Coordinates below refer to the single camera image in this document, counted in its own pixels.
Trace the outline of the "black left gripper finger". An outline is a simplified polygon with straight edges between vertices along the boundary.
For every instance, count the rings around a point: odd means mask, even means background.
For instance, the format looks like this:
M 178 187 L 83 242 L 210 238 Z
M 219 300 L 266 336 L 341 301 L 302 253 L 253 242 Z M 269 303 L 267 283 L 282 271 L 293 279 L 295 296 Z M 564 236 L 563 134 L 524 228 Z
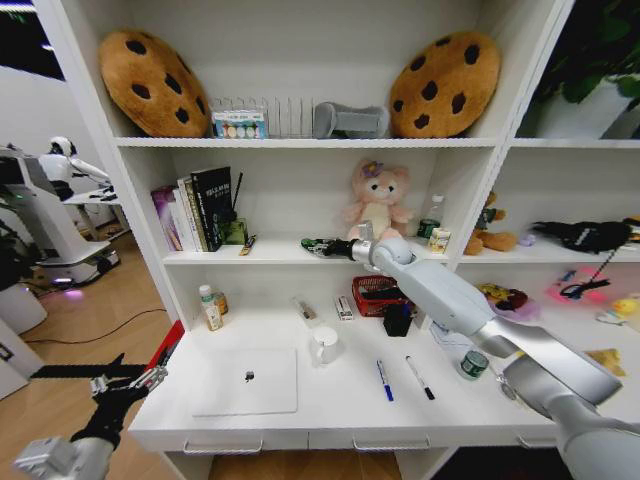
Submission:
M 167 363 L 175 350 L 176 345 L 165 347 L 159 354 L 151 368 L 145 370 L 137 379 L 130 383 L 131 389 L 146 388 L 153 391 L 168 375 Z
M 49 364 L 33 373 L 29 379 L 88 379 L 93 395 L 117 391 L 146 393 L 145 386 L 132 386 L 145 371 L 145 364 L 126 364 L 125 354 L 101 364 Z

